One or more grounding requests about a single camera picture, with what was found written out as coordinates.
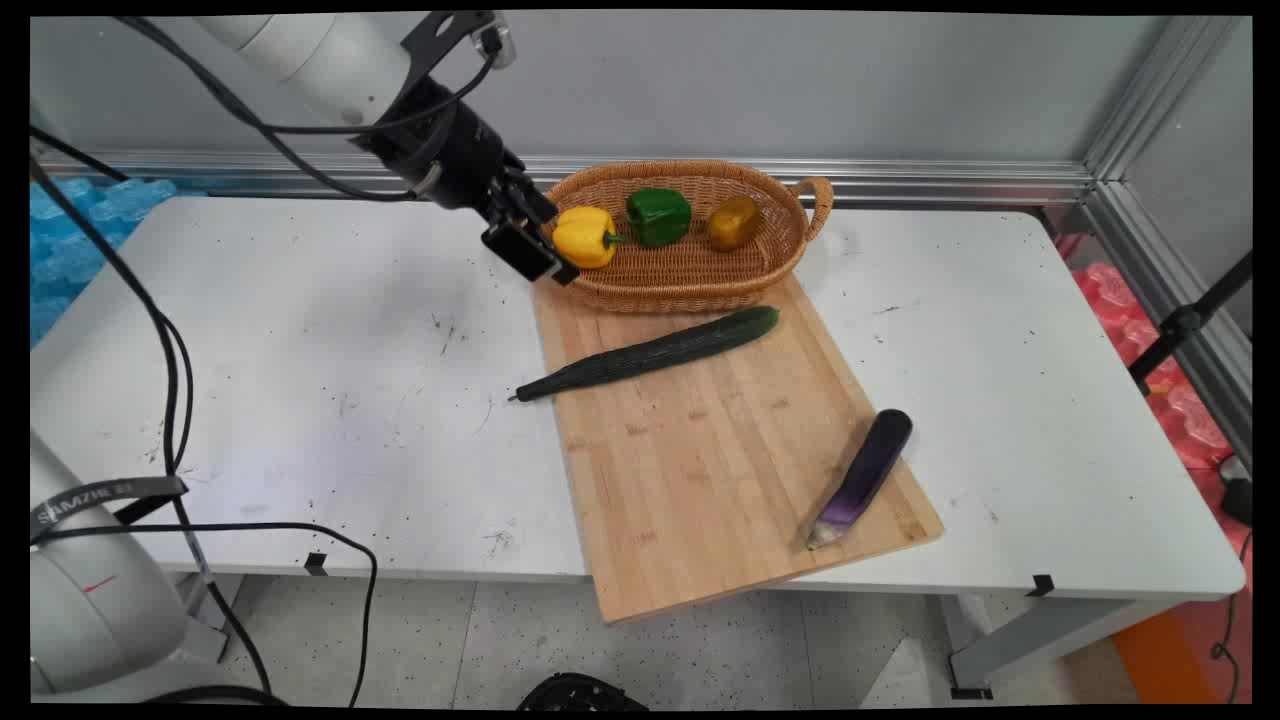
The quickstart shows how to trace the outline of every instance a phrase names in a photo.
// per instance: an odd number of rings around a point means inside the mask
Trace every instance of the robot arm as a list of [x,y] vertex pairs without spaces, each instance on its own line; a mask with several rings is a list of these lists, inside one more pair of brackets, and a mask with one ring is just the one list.
[[[511,33],[493,10],[433,12],[399,45],[360,13],[196,20],[325,117],[351,127],[399,120],[445,101],[451,92],[428,73],[467,36],[494,68],[516,58]],[[481,241],[526,279],[550,273],[566,284],[577,277],[540,231],[556,217],[556,205],[465,102],[452,102],[421,122],[353,135],[353,145],[378,156],[419,197],[479,213],[489,223]]]

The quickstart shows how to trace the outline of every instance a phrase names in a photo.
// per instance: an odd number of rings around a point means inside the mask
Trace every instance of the orange object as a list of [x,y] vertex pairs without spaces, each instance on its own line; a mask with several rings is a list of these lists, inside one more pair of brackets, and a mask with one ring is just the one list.
[[[1129,680],[1143,703],[1213,705],[1222,698],[1201,670],[1201,662],[1183,635],[1183,621],[1174,611],[1111,635]],[[1207,652],[1201,648],[1203,655]]]

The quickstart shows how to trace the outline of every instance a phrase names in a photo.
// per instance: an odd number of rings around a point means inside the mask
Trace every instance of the black cable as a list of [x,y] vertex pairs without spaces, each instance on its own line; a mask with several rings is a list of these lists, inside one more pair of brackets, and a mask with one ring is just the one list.
[[210,597],[212,597],[214,603],[218,605],[218,610],[220,610],[223,616],[227,618],[227,621],[230,623],[232,630],[236,632],[236,637],[241,638],[244,643],[244,650],[248,651],[250,661],[253,662],[253,670],[257,673],[257,682],[262,684],[262,692],[270,693],[271,680],[266,678],[266,665],[262,662],[262,656],[257,653],[257,646],[253,644],[252,639],[250,639],[248,630],[244,629],[244,625],[241,625],[239,619],[236,618],[234,612],[232,612],[232,606],[227,602],[227,598],[223,597],[223,591],[218,589],[215,583],[209,583],[207,587]]
[[466,85],[463,85],[462,87],[460,87],[457,92],[454,92],[453,95],[445,97],[444,100],[440,100],[439,102],[436,102],[435,105],[431,105],[430,108],[428,108],[425,110],[419,110],[419,111],[416,111],[416,113],[413,113],[411,115],[404,115],[403,118],[399,118],[399,119],[396,119],[396,120],[387,120],[387,122],[383,122],[383,123],[374,123],[371,126],[347,126],[347,127],[338,127],[338,126],[329,126],[329,127],[326,127],[326,126],[271,126],[271,124],[262,123],[259,127],[259,129],[266,129],[266,131],[280,133],[280,135],[358,135],[358,133],[364,133],[364,132],[381,132],[381,131],[388,131],[388,129],[394,129],[394,128],[398,128],[398,127],[404,127],[404,126],[411,126],[411,124],[415,124],[415,123],[420,123],[420,122],[430,118],[431,115],[439,113],[440,110],[444,110],[449,105],[453,105],[454,102],[458,102],[460,100],[462,100],[463,97],[466,97],[472,90],[476,88],[476,86],[480,85],[480,81],[483,81],[485,78],[485,76],[489,74],[489,70],[493,69],[493,64],[494,64],[494,61],[497,59],[498,59],[497,55],[486,55],[485,59],[484,59],[484,65],[480,67],[480,70]]
[[365,661],[369,656],[369,611],[374,603],[374,584],[378,582],[378,557],[367,547],[360,544],[358,542],[343,536],[342,533],[330,530],[324,525],[315,525],[311,523],[192,523],[183,525],[114,525],[114,527],[99,527],[99,528],[73,528],[67,530],[50,530],[41,536],[37,541],[32,541],[31,544],[50,543],[58,539],[65,538],[78,538],[86,536],[119,536],[119,534],[132,534],[132,533],[177,533],[177,532],[200,532],[200,533],[216,533],[216,532],[229,532],[229,530],[308,530],[312,533],[321,533],[332,537],[333,539],[358,550],[365,553],[369,559],[369,587],[365,591],[365,611],[364,621],[360,634],[360,666],[356,671],[356,687],[351,692],[351,702],[348,707],[356,706],[356,700],[360,697],[360,687],[365,682]]
[[200,702],[204,700],[247,700],[257,705],[289,705],[274,694],[243,685],[200,685],[145,700],[145,703]]
[[[1240,544],[1240,562],[1244,562],[1244,553],[1249,551],[1249,542],[1253,541],[1253,530],[1244,536],[1244,542]],[[1235,703],[1235,691],[1240,687],[1240,664],[1235,661],[1235,656],[1231,651],[1226,650],[1226,646],[1231,642],[1231,629],[1235,625],[1235,598],[1239,592],[1231,593],[1231,600],[1226,601],[1226,630],[1222,633],[1222,642],[1213,643],[1213,647],[1208,650],[1208,656],[1212,660],[1226,659],[1231,664],[1231,694],[1226,696],[1226,703]]]
[[284,155],[287,160],[293,163],[294,167],[305,172],[316,182],[329,187],[330,190],[342,192],[343,195],[348,195],[351,197],[356,197],[360,200],[372,200],[378,202],[399,202],[404,200],[417,199],[417,196],[412,191],[396,192],[396,193],[366,192],[364,190],[352,187],[349,184],[346,184],[326,176],[325,173],[320,172],[310,163],[300,158],[297,152],[294,152],[288,145],[280,141],[280,138],[275,136],[275,132],[271,131],[270,127],[266,123],[264,123],[256,114],[253,114],[253,111],[247,105],[244,105],[244,102],[239,97],[237,97],[236,94],[232,92],[229,87],[223,85],[223,82],[219,81],[212,73],[210,73],[207,68],[205,68],[198,60],[187,54],[187,51],[184,51],[180,46],[178,46],[178,44],[175,44],[168,35],[165,35],[164,31],[161,31],[154,23],[151,23],[146,18],[137,15],[113,15],[113,17],[120,23],[133,28],[147,40],[151,40],[152,42],[163,47],[165,51],[168,51],[170,55],[177,58],[182,64],[187,65],[187,68],[196,74],[200,82],[214,95],[214,99],[218,100],[218,102],[221,104],[223,108],[227,109],[227,111],[229,111],[232,115],[234,115],[244,124],[256,129],[271,145],[271,147],[275,147],[275,150],[280,152],[280,155]]
[[253,671],[257,673],[257,682],[262,685],[262,692],[271,693],[271,680],[266,676],[266,664],[262,662],[262,656],[257,652],[257,646],[253,643],[253,638],[248,637],[248,630],[244,625],[241,625],[239,618],[232,611],[230,603],[223,597],[223,591],[218,589],[218,583],[214,582],[214,575],[209,570],[209,564],[205,561],[205,555],[200,550],[200,543],[196,541],[195,532],[191,529],[191,518],[187,518],[187,507],[182,502],[182,497],[173,498],[173,511],[178,515],[178,525],[186,528],[187,543],[191,544],[191,553],[196,559],[196,565],[200,568],[200,574],[205,580],[205,587],[209,588],[209,594],[214,598],[214,603],[218,605],[218,610],[221,611],[223,618],[227,618],[227,623],[230,624],[232,632],[236,637],[244,643],[244,650],[248,651],[248,659],[253,664]]
[[115,168],[108,165],[106,163],[102,163],[97,158],[93,158],[92,155],[88,155],[86,152],[81,152],[79,150],[72,147],[70,145],[63,142],[61,140],[58,140],[56,137],[49,135],[47,132],[37,128],[31,123],[28,123],[27,126],[29,128],[28,135],[31,137],[35,137],[40,142],[44,142],[45,145],[52,147],[54,150],[60,151],[63,155],[69,155],[76,160],[79,160],[82,164],[93,168],[95,170],[102,173],[104,176],[116,182],[124,182],[129,179],[129,176],[122,173],[120,170],[116,170]]
[[173,320],[168,315],[161,315],[164,324],[169,328],[169,333],[173,334],[173,341],[178,343],[178,352],[182,354],[182,366],[187,373],[187,411],[182,421],[182,439],[178,441],[178,451],[174,454],[173,464],[175,468],[182,468],[182,456],[187,452],[187,436],[191,434],[191,410],[192,398],[196,396],[196,379],[191,372],[191,356],[187,355],[187,343],[182,341],[182,333],[174,327]]
[[[170,53],[173,53],[173,49],[177,47],[177,44],[174,44],[173,40],[164,33],[164,31],[161,31],[159,27],[155,26],[155,23],[151,23],[150,20],[142,18],[141,15],[118,15],[116,19],[123,22],[124,24],[128,24],[129,27],[141,32],[142,35],[147,36],[152,41],[156,41]],[[182,55],[189,58],[189,55],[187,55],[186,53],[182,53]],[[186,60],[182,56],[179,56],[179,59],[182,59],[183,63],[186,63]],[[457,92],[436,102],[435,105],[431,105],[425,110],[419,110],[410,115],[404,115],[403,118],[387,120],[381,123],[372,123],[367,126],[276,126],[262,122],[262,119],[259,118],[256,114],[253,114],[247,105],[244,105],[238,97],[236,97],[234,94],[230,92],[230,90],[227,88],[227,86],[224,86],[221,82],[216,82],[216,78],[214,78],[214,76],[209,73],[209,70],[204,68],[204,65],[201,65],[198,60],[192,59],[192,63],[200,65],[200,70],[197,70],[196,74],[201,77],[202,82],[210,79],[214,81],[214,86],[210,86],[209,82],[205,82],[205,86],[210,90],[210,92],[214,94],[215,99],[218,99],[218,101],[221,102],[224,106],[227,105],[227,101],[230,100],[232,104],[236,105],[236,108],[234,109],[228,108],[228,110],[230,110],[232,114],[236,115],[243,123],[253,127],[253,129],[257,129],[260,132],[265,131],[270,133],[278,133],[278,135],[360,135],[365,132],[381,132],[416,124],[429,119],[431,115],[435,115],[436,113],[444,110],[449,105],[460,102],[463,97],[470,95],[472,90],[479,87],[480,82],[484,81],[485,77],[488,77],[489,72],[493,69],[493,65],[497,60],[498,60],[497,54],[485,55],[484,64],[480,67],[480,70],[476,72],[476,74],[466,85],[458,88]]]
[[[182,342],[180,340],[182,336],[178,333],[178,328],[173,324],[172,320],[169,320],[169,318],[164,313],[160,311],[155,301],[151,299],[151,293],[148,293],[147,290],[142,287],[142,283],[138,281],[138,277],[133,274],[133,270],[124,263],[124,260],[115,251],[115,249],[106,242],[106,238],[102,237],[102,233],[100,233],[97,228],[93,227],[92,223],[86,220],[84,215],[82,215],[79,210],[77,210],[76,206],[72,205],[69,200],[67,200],[67,196],[63,195],[63,191],[54,184],[54,182],[45,173],[45,169],[40,167],[40,163],[36,161],[35,155],[28,155],[28,158],[29,158],[31,177],[33,177],[36,182],[40,183],[40,187],[45,190],[49,197],[55,204],[58,204],[58,206],[61,208],[63,211],[67,213],[67,215],[72,220],[74,220],[77,225],[79,225],[81,231],[86,234],[86,237],[88,237],[90,241],[95,246],[97,246],[99,252],[101,252],[104,258],[106,258],[108,264],[110,264],[115,269],[115,272],[119,273],[120,279],[123,279],[124,284],[127,284],[129,290],[132,290],[133,293],[138,297],[143,307],[146,307],[147,315],[151,316],[151,322],[155,323],[156,333],[160,336],[160,346],[164,350],[165,372],[166,372],[165,374],[168,375],[168,387],[165,392],[165,409],[164,409],[164,428],[161,432],[163,436],[161,445],[164,446],[164,468],[166,475],[175,475],[178,473],[178,455],[174,452],[173,447],[173,423],[178,406],[178,363],[177,359],[174,357],[173,342],[169,337],[170,329],[173,331],[174,337],[178,338],[179,346],[183,348],[182,352],[183,363],[187,368],[187,380],[188,380],[187,428],[183,429],[183,446],[182,446],[183,451],[186,451],[186,438],[191,424],[191,404],[193,398],[192,391],[195,389],[192,380],[192,372],[191,372],[191,357],[187,355],[186,343]],[[187,518],[187,511],[182,505],[182,498],[174,497],[173,506],[174,511],[178,514],[178,520],[182,523],[180,527],[189,528],[191,520]],[[200,543],[196,541],[196,537],[189,530],[187,530],[187,543],[191,546],[191,553],[196,559],[196,564],[201,566],[201,574],[206,575],[207,578],[207,585],[210,588],[210,593],[216,592],[216,585],[214,584],[212,575],[209,573],[209,566],[205,562],[204,553],[200,551]],[[230,607],[227,606],[225,601],[219,605],[219,610],[221,610],[223,615],[227,616],[227,620],[230,623],[232,629],[236,630],[237,637],[239,637],[241,642],[244,643],[244,647],[252,648],[250,651],[250,657],[253,659],[255,661],[253,666],[259,673],[259,678],[262,680],[262,691],[270,692],[271,685],[266,679],[266,669],[262,666],[261,657],[257,656],[257,648],[253,647],[253,641],[250,639],[248,634],[244,632],[243,625],[241,625],[239,620],[236,619],[236,615],[232,612]]]
[[151,322],[155,323],[156,333],[160,336],[160,347],[164,350],[165,370],[168,374],[168,392],[165,393],[165,409],[164,409],[164,468],[165,474],[174,474],[177,471],[177,465],[174,465],[174,452],[173,452],[173,420],[178,404],[178,361],[174,357],[173,343],[169,340],[169,333],[164,325],[164,314],[156,307],[155,301],[151,299],[151,293],[147,292],[142,283],[138,282],[138,277],[133,274],[133,270],[120,259],[119,254],[106,242],[102,233],[97,232],[97,228],[92,223],[84,219],[84,215],[76,209],[74,205],[67,200],[63,191],[54,184],[54,181],[49,179],[45,169],[40,167],[36,161],[35,155],[28,155],[31,177],[40,183],[40,187],[45,190],[49,197],[63,209],[67,215],[79,225],[81,231],[88,237],[99,252],[106,258],[106,263],[120,274],[120,279],[124,284],[133,291],[133,295],[138,297],[142,306],[146,307],[147,315],[151,316]]

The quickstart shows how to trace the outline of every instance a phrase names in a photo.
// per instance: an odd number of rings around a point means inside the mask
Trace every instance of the black tape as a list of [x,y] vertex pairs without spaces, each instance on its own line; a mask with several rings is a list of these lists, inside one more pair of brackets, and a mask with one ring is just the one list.
[[302,566],[306,568],[307,573],[311,573],[312,575],[326,577],[329,573],[324,571],[325,557],[329,556],[323,552],[312,552],[311,555],[307,555],[307,561],[303,562]]
[[951,700],[996,700],[991,688],[951,688]]
[[168,502],[184,492],[187,486],[178,475],[119,478],[74,487],[31,509],[31,542],[36,542],[40,536],[64,519],[113,500],[145,497]]
[[1032,575],[1036,580],[1036,589],[1027,593],[1027,597],[1044,597],[1053,589],[1053,577],[1052,575]]

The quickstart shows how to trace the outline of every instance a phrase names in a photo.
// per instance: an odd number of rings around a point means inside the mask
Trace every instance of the yellow pepper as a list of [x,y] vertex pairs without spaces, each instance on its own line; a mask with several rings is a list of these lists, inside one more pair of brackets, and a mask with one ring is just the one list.
[[584,270],[603,268],[622,242],[609,213],[599,208],[571,208],[559,214],[552,242],[561,255]]
[[732,252],[746,245],[760,228],[760,208],[745,195],[730,197],[707,219],[712,250]]

